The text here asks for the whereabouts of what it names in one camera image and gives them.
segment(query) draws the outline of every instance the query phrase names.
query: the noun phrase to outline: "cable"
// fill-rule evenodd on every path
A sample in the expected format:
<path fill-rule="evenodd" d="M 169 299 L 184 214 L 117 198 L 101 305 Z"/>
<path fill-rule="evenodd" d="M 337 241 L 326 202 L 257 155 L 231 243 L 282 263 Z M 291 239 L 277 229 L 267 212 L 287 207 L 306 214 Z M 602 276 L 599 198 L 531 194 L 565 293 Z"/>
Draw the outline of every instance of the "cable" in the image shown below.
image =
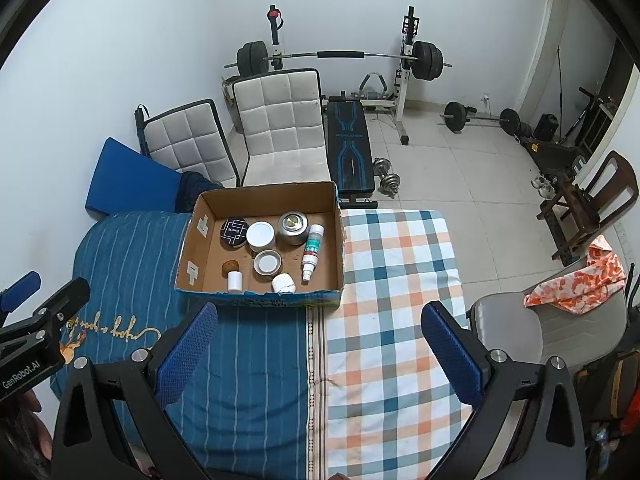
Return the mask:
<path fill-rule="evenodd" d="M 389 115 L 389 116 L 390 116 L 391 114 L 390 114 L 390 113 L 388 113 L 388 112 L 383 112 L 383 115 Z M 383 120 L 380 118 L 380 115 L 378 114 L 378 111 L 377 111 L 377 110 L 376 110 L 376 119 L 377 119 L 379 122 L 381 122 L 381 123 L 383 123 L 383 124 L 386 124 L 387 126 L 389 126 L 389 127 L 393 128 L 395 131 L 398 131 L 398 128 L 397 128 L 397 127 L 396 127 L 396 125 L 393 123 L 393 119 L 391 119 L 391 122 L 390 122 L 390 123 L 387 123 L 386 121 L 383 121 Z"/>
<path fill-rule="evenodd" d="M 558 72 L 560 73 L 560 135 L 562 136 L 562 65 L 560 64 L 560 45 L 558 45 Z"/>

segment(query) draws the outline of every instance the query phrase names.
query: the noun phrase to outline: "silver screw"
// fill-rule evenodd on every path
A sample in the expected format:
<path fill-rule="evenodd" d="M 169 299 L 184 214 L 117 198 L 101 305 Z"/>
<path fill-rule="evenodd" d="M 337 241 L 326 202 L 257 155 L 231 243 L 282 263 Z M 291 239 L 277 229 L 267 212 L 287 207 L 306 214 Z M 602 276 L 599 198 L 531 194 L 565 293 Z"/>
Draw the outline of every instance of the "silver screw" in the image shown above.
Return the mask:
<path fill-rule="evenodd" d="M 145 348 L 138 348 L 137 350 L 134 350 L 133 354 L 131 354 L 131 359 L 137 363 L 141 363 L 148 357 L 148 355 L 148 350 Z"/>
<path fill-rule="evenodd" d="M 505 352 L 504 350 L 491 350 L 491 353 L 489 355 L 491 356 L 491 359 L 493 359 L 497 363 L 503 363 L 507 360 L 507 352 Z"/>
<path fill-rule="evenodd" d="M 74 368 L 77 370 L 81 370 L 88 363 L 88 359 L 84 356 L 80 356 L 78 359 L 74 361 Z"/>
<path fill-rule="evenodd" d="M 553 368 L 557 368 L 558 370 L 562 370 L 564 368 L 564 361 L 561 357 L 553 356 L 551 358 L 551 365 Z"/>

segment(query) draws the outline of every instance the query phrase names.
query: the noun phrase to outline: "blue cushion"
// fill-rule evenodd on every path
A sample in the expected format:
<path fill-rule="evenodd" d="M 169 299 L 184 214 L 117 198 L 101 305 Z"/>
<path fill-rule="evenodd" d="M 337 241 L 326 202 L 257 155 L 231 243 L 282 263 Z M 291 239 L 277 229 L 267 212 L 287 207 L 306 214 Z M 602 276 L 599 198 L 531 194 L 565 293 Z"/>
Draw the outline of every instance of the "blue cushion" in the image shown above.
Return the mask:
<path fill-rule="evenodd" d="M 40 275 L 35 270 L 25 274 L 7 290 L 0 292 L 0 312 L 13 312 L 40 290 L 40 284 Z"/>
<path fill-rule="evenodd" d="M 156 399 L 162 409 L 180 399 L 217 327 L 218 312 L 207 301 L 158 368 Z"/>
<path fill-rule="evenodd" d="M 422 309 L 420 327 L 460 402 L 476 409 L 484 395 L 480 368 L 431 303 Z"/>
<path fill-rule="evenodd" d="M 95 167 L 87 209 L 105 214 L 175 210 L 180 173 L 109 137 Z"/>

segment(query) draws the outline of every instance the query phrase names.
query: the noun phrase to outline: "bed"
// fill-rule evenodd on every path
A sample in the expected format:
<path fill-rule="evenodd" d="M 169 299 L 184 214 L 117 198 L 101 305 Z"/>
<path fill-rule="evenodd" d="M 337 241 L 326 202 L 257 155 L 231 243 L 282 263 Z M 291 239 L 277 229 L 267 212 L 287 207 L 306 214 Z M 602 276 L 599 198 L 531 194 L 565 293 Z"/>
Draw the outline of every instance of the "bed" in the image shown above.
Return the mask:
<path fill-rule="evenodd" d="M 455 439 L 461 404 L 420 331 L 440 300 L 466 324 L 442 215 L 347 210 L 345 288 L 338 309 L 218 308 L 218 330 L 167 413 L 209 469 L 278 480 L 423 479 Z M 150 348 L 206 301 L 176 292 L 190 216 L 115 214 L 78 247 L 74 275 L 89 303 L 63 333 L 69 362 L 101 363 Z M 60 396 L 68 366 L 51 380 Z M 139 439 L 124 406 L 127 438 Z"/>
<path fill-rule="evenodd" d="M 183 313 L 205 300 L 174 290 L 189 214 L 131 212 L 98 222 L 78 247 L 74 276 L 91 299 L 62 343 L 97 363 L 149 348 Z M 218 330 L 178 402 L 167 413 L 207 468 L 258 478 L 305 479 L 306 313 L 302 309 L 219 308 Z M 69 367 L 51 378 L 60 398 Z M 130 442 L 138 434 L 117 406 Z"/>

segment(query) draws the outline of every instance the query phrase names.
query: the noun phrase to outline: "cardboard box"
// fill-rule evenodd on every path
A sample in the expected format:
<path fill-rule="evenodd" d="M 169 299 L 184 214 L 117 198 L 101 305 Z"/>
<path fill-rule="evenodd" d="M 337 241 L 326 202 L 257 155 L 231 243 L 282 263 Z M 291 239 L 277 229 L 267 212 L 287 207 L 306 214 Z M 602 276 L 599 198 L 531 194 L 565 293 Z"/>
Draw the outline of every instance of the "cardboard box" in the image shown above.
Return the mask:
<path fill-rule="evenodd" d="M 318 266 L 311 280 L 302 283 L 304 244 L 294 247 L 278 236 L 278 220 L 289 211 L 302 211 L 309 225 L 324 226 Z M 271 278 L 254 271 L 249 244 L 230 249 L 220 241 L 220 228 L 228 218 L 244 218 L 249 225 L 269 222 L 276 232 L 274 249 L 282 257 L 280 272 L 296 283 L 293 294 L 277 294 Z M 344 286 L 344 235 L 337 189 L 333 182 L 271 184 L 207 191 L 196 202 L 182 242 L 175 288 L 203 294 L 217 306 L 334 306 L 340 305 Z M 222 264 L 237 260 L 242 272 L 243 294 L 226 291 Z"/>

